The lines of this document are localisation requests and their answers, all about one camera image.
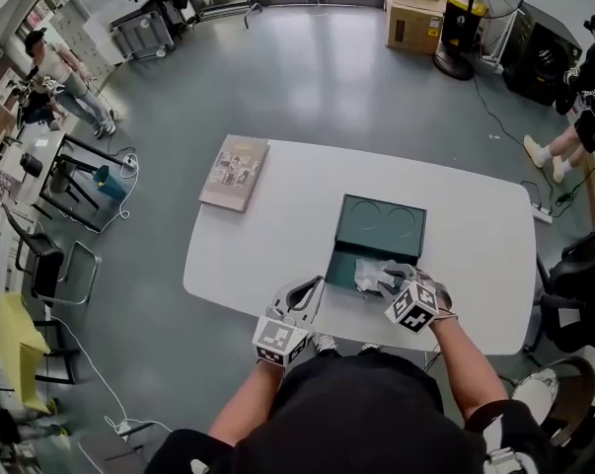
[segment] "black speaker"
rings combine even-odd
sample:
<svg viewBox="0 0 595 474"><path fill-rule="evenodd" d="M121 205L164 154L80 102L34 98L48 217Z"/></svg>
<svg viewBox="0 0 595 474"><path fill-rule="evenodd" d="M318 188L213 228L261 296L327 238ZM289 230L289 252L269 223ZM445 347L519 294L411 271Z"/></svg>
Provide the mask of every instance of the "black speaker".
<svg viewBox="0 0 595 474"><path fill-rule="evenodd" d="M503 79L513 92L550 106L582 48L565 25L540 9L524 3L516 13L501 58Z"/></svg>

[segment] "sock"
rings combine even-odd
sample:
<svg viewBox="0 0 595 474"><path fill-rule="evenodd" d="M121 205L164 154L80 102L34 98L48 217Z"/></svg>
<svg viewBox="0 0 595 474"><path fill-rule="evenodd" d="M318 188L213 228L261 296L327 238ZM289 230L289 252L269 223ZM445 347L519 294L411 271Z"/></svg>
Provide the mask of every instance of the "sock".
<svg viewBox="0 0 595 474"><path fill-rule="evenodd" d="M569 172L570 170L572 170L573 167L571 167L571 164L569 163L568 160L564 160L560 166L558 167L558 171L564 176L564 174L566 174L567 172Z"/></svg>
<svg viewBox="0 0 595 474"><path fill-rule="evenodd" d="M545 147L541 148L541 150L538 153L538 158L542 162L551 160L552 159L552 151L550 151L550 146L545 146Z"/></svg>

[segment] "fan base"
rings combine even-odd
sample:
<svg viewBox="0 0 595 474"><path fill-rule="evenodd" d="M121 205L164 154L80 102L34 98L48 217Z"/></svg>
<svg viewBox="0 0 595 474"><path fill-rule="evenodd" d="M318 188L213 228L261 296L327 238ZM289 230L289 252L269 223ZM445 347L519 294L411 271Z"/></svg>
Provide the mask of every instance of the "fan base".
<svg viewBox="0 0 595 474"><path fill-rule="evenodd" d="M440 42L437 46L437 51L433 56L433 63L446 75L460 81L469 81L475 75L472 63L459 52L449 49L443 42Z"/></svg>

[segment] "white tissue paper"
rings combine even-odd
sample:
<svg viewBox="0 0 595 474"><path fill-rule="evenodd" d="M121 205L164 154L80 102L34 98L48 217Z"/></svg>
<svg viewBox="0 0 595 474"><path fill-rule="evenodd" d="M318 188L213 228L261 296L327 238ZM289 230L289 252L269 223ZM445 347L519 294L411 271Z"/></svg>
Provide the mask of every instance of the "white tissue paper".
<svg viewBox="0 0 595 474"><path fill-rule="evenodd" d="M395 263L393 260L387 262L375 262L362 258L356 260L354 282L356 282L358 290L378 291L378 281L393 286L396 283L396 278L385 273L384 270Z"/></svg>

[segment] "power strip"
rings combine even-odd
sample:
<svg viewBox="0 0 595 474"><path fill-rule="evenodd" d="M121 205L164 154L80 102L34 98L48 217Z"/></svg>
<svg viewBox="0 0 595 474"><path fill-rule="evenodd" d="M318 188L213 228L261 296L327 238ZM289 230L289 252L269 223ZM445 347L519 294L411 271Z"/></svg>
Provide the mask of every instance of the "power strip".
<svg viewBox="0 0 595 474"><path fill-rule="evenodd" d="M543 221L548 225L551 225L554 219L551 217L550 212L548 209L544 207L539 207L535 203L532 203L532 215L534 219L538 219L539 221Z"/></svg>

